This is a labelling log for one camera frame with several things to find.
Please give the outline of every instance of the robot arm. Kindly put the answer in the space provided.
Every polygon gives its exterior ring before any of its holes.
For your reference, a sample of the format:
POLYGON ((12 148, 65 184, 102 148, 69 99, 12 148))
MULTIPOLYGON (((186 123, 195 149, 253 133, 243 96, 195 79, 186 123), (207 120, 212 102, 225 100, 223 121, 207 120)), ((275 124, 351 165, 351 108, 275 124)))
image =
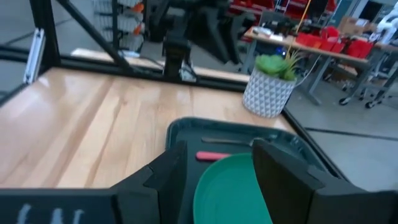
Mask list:
POLYGON ((388 44, 391 37, 398 28, 398 2, 395 4, 393 10, 387 14, 377 25, 376 33, 373 34, 371 39, 376 40, 381 37, 382 44, 388 44))

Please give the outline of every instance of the red container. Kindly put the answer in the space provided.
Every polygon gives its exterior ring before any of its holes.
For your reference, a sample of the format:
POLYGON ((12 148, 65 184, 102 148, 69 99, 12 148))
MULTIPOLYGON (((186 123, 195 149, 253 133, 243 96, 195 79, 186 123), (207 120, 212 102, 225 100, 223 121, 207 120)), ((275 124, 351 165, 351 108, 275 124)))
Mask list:
POLYGON ((295 41, 298 44, 313 48, 320 48, 322 45, 322 39, 311 34, 299 33, 295 41))
POLYGON ((339 35, 340 35, 339 30, 333 26, 325 27, 321 31, 322 39, 327 39, 329 37, 338 37, 339 35))
POLYGON ((322 39, 320 37, 314 36, 314 35, 307 35, 307 47, 313 47, 313 48, 320 48, 322 45, 322 39))
POLYGON ((347 48, 347 54, 357 58, 366 58, 372 50, 372 47, 372 43, 362 40, 354 40, 347 48))
POLYGON ((335 43, 334 46, 331 48, 331 52, 340 53, 344 48, 344 44, 342 43, 335 43))
POLYGON ((323 39, 320 49, 321 50, 331 51, 335 44, 336 44, 336 42, 331 42, 331 41, 323 39))
POLYGON ((308 34, 298 33, 295 41, 299 44, 306 45, 308 41, 307 36, 308 34))

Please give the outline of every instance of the potted plant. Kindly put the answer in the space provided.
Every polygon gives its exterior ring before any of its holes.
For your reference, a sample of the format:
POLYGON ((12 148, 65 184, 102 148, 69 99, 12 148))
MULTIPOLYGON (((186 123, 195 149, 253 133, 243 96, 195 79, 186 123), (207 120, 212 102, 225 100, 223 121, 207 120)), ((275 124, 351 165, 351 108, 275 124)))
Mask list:
POLYGON ((302 57, 294 52, 256 57, 254 69, 243 94, 243 105, 251 112, 272 118, 282 112, 296 84, 296 63, 302 57))

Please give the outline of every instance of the box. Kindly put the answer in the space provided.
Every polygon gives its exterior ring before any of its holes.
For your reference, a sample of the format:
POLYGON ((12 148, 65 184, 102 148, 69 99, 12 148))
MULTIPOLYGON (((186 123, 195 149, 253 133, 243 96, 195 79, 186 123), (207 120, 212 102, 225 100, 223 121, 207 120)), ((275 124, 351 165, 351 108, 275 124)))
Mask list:
MULTIPOLYGON (((343 65, 343 64, 339 64, 337 66, 346 70, 347 72, 350 72, 351 74, 353 74, 355 76, 358 74, 357 71, 355 70, 355 68, 353 68, 353 67, 343 65)), ((326 77, 330 77, 330 80, 337 82, 337 83, 338 82, 348 82, 348 81, 352 80, 351 77, 349 77, 346 74, 344 74, 338 70, 335 70, 333 68, 328 68, 328 70, 324 73, 323 78, 326 78, 326 77)))
POLYGON ((342 18, 338 29, 342 34, 361 35, 369 21, 345 16, 342 18))
POLYGON ((366 24, 363 32, 375 32, 376 29, 377 29, 377 24, 375 24, 373 22, 368 22, 368 24, 366 24))

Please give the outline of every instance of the concrete floor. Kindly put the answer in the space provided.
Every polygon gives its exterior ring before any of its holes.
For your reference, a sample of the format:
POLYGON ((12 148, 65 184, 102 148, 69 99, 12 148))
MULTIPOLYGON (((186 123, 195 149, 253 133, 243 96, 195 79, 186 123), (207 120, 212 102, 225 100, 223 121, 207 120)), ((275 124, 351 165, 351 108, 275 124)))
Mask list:
MULTIPOLYGON (((0 44, 29 48, 34 30, 29 2, 3 1, 3 7, 0 7, 0 44), (14 12, 17 10, 24 16, 16 16, 14 12)), ((72 2, 91 21, 91 1, 72 2)), ((55 1, 53 8, 61 53, 69 54, 78 47, 100 49, 55 1)), ((156 60, 162 58, 160 44, 145 43, 142 54, 156 60)), ((198 47, 194 47, 192 59, 195 65, 201 67, 230 72, 238 68, 220 64, 198 47)), ((9 91, 20 84, 24 67, 22 63, 0 61, 0 92, 9 91)), ((310 134, 352 183, 372 191, 398 190, 398 141, 382 138, 398 138, 397 110, 384 105, 366 110, 364 102, 358 100, 340 106, 338 100, 345 93, 324 82, 315 93, 323 101, 321 106, 311 104, 301 92, 294 91, 287 105, 290 112, 304 127, 320 130, 310 131, 310 134), (333 131, 351 134, 331 134, 333 131)))

